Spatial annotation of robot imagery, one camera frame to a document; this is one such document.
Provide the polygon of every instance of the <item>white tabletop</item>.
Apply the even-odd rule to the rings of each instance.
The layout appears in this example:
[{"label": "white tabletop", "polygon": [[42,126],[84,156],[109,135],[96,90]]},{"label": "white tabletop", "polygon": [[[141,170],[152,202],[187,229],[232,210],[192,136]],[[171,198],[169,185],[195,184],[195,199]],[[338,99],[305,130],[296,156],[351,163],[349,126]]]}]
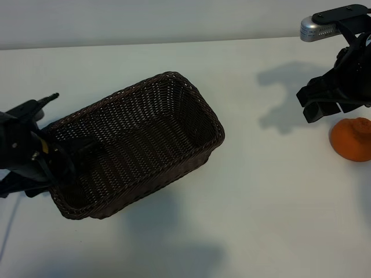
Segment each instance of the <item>white tabletop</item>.
[{"label": "white tabletop", "polygon": [[0,277],[370,277],[371,164],[331,148],[341,118],[296,99],[346,45],[299,38],[0,52],[0,111],[54,92],[42,125],[178,71],[225,128],[207,164],[104,220],[67,220],[48,194],[0,200]]}]

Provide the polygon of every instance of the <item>orange fruit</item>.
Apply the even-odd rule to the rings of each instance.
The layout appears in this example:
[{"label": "orange fruit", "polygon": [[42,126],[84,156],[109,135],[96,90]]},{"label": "orange fruit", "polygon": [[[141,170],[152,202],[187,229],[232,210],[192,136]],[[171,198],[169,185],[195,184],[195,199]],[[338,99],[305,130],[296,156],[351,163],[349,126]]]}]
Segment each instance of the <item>orange fruit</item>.
[{"label": "orange fruit", "polygon": [[371,160],[371,121],[343,119],[331,131],[330,142],[342,157],[363,162]]}]

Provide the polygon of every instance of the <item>brown wicker basket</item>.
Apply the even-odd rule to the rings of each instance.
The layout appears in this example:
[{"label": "brown wicker basket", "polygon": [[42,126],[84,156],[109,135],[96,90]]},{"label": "brown wicker basket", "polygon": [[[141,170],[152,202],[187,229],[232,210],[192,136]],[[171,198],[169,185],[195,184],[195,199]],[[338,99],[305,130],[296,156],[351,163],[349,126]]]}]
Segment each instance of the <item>brown wicker basket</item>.
[{"label": "brown wicker basket", "polygon": [[109,217],[203,165],[224,140],[195,86],[166,72],[60,119],[44,131],[57,140],[93,136],[99,147],[73,186],[50,188],[69,219]]}]

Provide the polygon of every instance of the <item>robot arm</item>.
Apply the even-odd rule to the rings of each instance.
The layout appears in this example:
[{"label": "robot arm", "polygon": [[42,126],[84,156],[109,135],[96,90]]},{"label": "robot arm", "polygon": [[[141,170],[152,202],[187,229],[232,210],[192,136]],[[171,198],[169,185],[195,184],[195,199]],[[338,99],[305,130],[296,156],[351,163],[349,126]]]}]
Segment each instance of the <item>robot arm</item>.
[{"label": "robot arm", "polygon": [[351,5],[316,13],[301,22],[300,38],[305,42],[342,34],[349,43],[337,55],[329,72],[310,80],[297,93],[308,123],[341,110],[347,113],[363,105],[371,107],[371,17],[368,13],[370,9],[362,5]]}]

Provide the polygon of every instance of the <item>basket rim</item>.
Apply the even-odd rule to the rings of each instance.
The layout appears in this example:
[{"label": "basket rim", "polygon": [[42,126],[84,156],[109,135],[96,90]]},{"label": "basket rim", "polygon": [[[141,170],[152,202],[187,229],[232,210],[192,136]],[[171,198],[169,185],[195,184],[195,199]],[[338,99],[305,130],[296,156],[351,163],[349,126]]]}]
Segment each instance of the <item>basket rim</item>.
[{"label": "basket rim", "polygon": [[86,115],[88,113],[91,113],[91,112],[95,111],[96,109],[98,109],[100,107],[103,107],[103,106],[105,106],[109,103],[112,103],[112,102],[116,101],[117,99],[124,98],[124,97],[132,94],[133,92],[144,88],[149,83],[159,82],[159,81],[161,81],[163,79],[166,79],[166,78],[173,78],[173,79],[177,80],[178,82],[183,83],[183,86],[189,87],[190,95],[193,98],[198,99],[197,104],[199,104],[201,106],[202,112],[204,112],[206,114],[206,116],[210,119],[210,123],[213,125],[213,127],[216,131],[216,136],[212,140],[210,140],[209,142],[203,144],[203,146],[195,148],[195,149],[191,150],[190,152],[185,153],[184,155],[182,155],[182,156],[174,159],[173,161],[163,165],[162,167],[157,168],[157,169],[147,173],[146,175],[128,183],[127,186],[122,187],[122,188],[118,189],[117,191],[115,191],[114,193],[103,197],[98,202],[89,204],[89,205],[81,207],[81,208],[75,208],[75,207],[70,206],[66,202],[66,200],[65,200],[65,198],[64,198],[64,196],[63,196],[59,187],[57,187],[57,186],[50,187],[49,191],[50,191],[50,194],[52,196],[52,199],[54,200],[55,204],[60,209],[62,214],[66,214],[69,217],[73,214],[75,214],[75,216],[79,216],[79,217],[82,217],[82,218],[88,217],[88,216],[96,213],[98,210],[101,210],[102,208],[100,206],[103,206],[103,205],[108,206],[110,203],[116,201],[117,199],[122,197],[124,194],[129,193],[127,191],[127,188],[134,188],[136,184],[141,183],[141,182],[146,181],[146,180],[150,181],[158,173],[160,173],[162,171],[171,170],[171,168],[174,167],[175,165],[183,163],[184,161],[189,160],[189,159],[195,157],[196,155],[199,155],[200,153],[211,152],[215,148],[217,148],[224,141],[224,138],[225,138],[224,129],[223,129],[221,123],[219,122],[216,114],[212,111],[211,107],[203,99],[203,97],[199,93],[198,89],[192,83],[190,83],[190,81],[187,78],[182,76],[180,73],[172,72],[172,71],[168,71],[168,72],[164,72],[162,74],[155,75],[152,78],[145,79],[141,82],[136,83],[135,85],[132,85],[132,86],[129,86],[125,89],[119,90],[119,91],[113,93],[112,95],[110,95],[108,97],[105,97],[104,99],[102,99],[102,100],[100,100],[100,101],[98,101],[98,102],[96,102],[92,105],[89,105],[85,108],[82,108],[79,111],[74,112],[71,115],[68,115],[68,116],[66,116],[66,117],[64,117],[60,120],[57,120],[56,122],[53,122],[53,123],[49,124],[48,126],[46,126],[44,128],[44,130],[46,132],[49,132],[49,131],[52,131],[54,129],[57,129],[58,127],[60,127],[62,125],[66,125],[68,123],[74,122],[74,121],[78,120],[79,118],[83,117],[84,115]]}]

